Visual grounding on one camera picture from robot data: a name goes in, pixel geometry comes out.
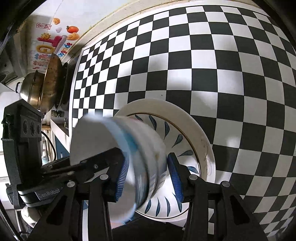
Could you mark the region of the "white bowl coloured dots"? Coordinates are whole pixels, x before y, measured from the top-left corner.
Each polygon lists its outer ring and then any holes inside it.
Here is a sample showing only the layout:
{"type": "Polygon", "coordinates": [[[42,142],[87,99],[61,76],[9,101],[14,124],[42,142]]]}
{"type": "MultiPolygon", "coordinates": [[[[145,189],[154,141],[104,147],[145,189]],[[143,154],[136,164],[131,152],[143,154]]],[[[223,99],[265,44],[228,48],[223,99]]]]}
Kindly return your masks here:
{"type": "Polygon", "coordinates": [[[126,116],[85,115],[72,133],[70,165],[95,161],[95,177],[106,175],[112,223],[129,220],[166,179],[166,146],[141,120],[126,116]]]}

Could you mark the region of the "steel pot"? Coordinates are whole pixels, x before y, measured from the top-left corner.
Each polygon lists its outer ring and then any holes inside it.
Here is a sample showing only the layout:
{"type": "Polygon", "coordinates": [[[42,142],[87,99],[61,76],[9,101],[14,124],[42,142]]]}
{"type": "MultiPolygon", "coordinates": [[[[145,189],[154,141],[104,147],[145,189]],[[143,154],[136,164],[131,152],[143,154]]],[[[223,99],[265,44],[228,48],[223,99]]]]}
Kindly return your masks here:
{"type": "Polygon", "coordinates": [[[42,88],[45,74],[35,71],[26,75],[22,82],[18,82],[15,92],[37,110],[41,109],[42,88]]]}

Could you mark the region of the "dark wok pan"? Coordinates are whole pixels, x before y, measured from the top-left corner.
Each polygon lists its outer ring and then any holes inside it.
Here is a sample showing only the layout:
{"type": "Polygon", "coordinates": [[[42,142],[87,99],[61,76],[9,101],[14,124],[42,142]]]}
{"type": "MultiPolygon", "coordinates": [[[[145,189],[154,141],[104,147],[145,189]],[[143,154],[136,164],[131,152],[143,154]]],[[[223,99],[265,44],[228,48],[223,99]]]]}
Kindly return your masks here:
{"type": "Polygon", "coordinates": [[[57,108],[60,105],[65,90],[67,73],[68,63],[62,64],[60,58],[53,53],[43,82],[41,113],[46,114],[54,106],[57,108]]]}

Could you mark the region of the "blue leaf pattern plate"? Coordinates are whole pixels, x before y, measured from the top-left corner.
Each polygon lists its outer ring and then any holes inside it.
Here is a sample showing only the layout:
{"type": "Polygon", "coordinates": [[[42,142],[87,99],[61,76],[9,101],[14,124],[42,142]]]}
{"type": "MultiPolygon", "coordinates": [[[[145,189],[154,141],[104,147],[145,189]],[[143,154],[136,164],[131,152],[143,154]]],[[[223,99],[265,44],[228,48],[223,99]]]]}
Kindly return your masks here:
{"type": "Polygon", "coordinates": [[[177,221],[187,215],[189,204],[185,202],[182,190],[183,179],[177,173],[180,166],[187,168],[187,174],[201,176],[199,158],[185,133],[176,124],[152,113],[135,113],[130,116],[142,121],[156,132],[165,144],[168,165],[162,186],[137,211],[156,221],[177,221]]]}

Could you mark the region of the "white plate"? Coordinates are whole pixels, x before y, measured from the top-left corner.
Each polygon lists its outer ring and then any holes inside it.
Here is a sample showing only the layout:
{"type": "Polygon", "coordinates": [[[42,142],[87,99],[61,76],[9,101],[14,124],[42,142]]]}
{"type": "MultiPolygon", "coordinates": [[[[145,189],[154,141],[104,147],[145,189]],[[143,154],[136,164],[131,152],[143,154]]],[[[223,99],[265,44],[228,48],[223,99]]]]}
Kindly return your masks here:
{"type": "MultiPolygon", "coordinates": [[[[216,164],[211,144],[187,112],[164,100],[139,99],[121,108],[116,115],[129,116],[149,125],[163,140],[166,152],[174,153],[191,174],[215,182],[216,164]]],[[[137,213],[155,221],[183,222],[188,209],[188,203],[178,201],[167,172],[163,186],[137,213]]]]}

